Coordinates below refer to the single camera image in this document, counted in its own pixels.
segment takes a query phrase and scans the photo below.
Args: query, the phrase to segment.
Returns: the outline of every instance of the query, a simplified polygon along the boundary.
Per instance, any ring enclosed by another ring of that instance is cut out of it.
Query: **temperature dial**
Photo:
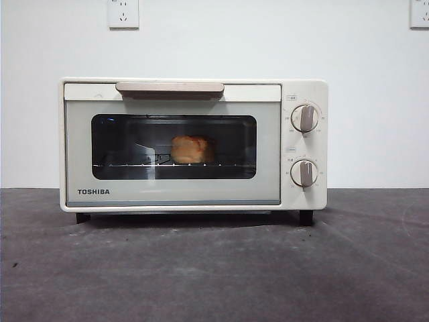
[[[303,188],[312,186],[317,179],[316,165],[308,160],[300,160],[292,166],[290,176],[298,186]]]
[[[295,108],[290,119],[299,132],[306,133],[316,127],[318,114],[314,106],[305,104]]]

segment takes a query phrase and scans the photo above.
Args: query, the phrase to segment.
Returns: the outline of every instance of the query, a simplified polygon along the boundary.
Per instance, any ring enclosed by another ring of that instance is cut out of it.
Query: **oven handle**
[[[221,83],[116,83],[122,97],[132,99],[219,100],[224,89]]]

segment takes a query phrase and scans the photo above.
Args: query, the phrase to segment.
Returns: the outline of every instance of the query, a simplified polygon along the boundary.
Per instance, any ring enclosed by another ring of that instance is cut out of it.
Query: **oven rack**
[[[188,163],[188,164],[108,164],[108,165],[102,165],[102,164],[93,164],[93,166],[95,167],[99,167],[99,168],[104,168],[104,167],[112,167],[112,168],[120,168],[120,167],[158,167],[158,166],[162,166],[162,167],[173,167],[173,166],[177,166],[177,167],[213,167],[213,168],[218,168],[220,166],[222,167],[240,167],[240,168],[255,168],[256,165],[242,165],[242,164],[201,164],[201,163]]]
[[[163,166],[163,167],[173,167],[173,166],[179,166],[179,167],[215,167],[218,168],[220,166],[222,167],[239,167],[239,168],[255,168],[256,165],[255,164],[227,164],[225,162],[209,162],[209,163],[187,163],[187,164],[182,164],[182,163],[171,163],[171,164],[167,164],[167,162],[172,161],[172,157],[170,154],[155,154],[155,160],[153,162],[146,162],[146,163],[141,163],[141,164],[107,164],[107,165],[103,165],[103,164],[93,164],[93,166],[97,167],[97,168],[104,168],[104,167],[109,167],[109,168],[127,168],[127,167],[135,167],[135,168],[139,168],[139,167],[158,167],[158,166]]]

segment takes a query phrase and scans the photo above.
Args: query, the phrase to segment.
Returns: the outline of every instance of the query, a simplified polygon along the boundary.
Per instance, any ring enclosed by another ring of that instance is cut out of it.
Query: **toshiba logo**
[[[108,189],[78,189],[80,195],[110,195]]]

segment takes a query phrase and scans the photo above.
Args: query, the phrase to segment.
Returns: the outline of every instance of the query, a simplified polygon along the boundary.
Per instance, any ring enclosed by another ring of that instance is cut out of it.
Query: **oven door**
[[[280,204],[279,85],[65,86],[67,206]]]

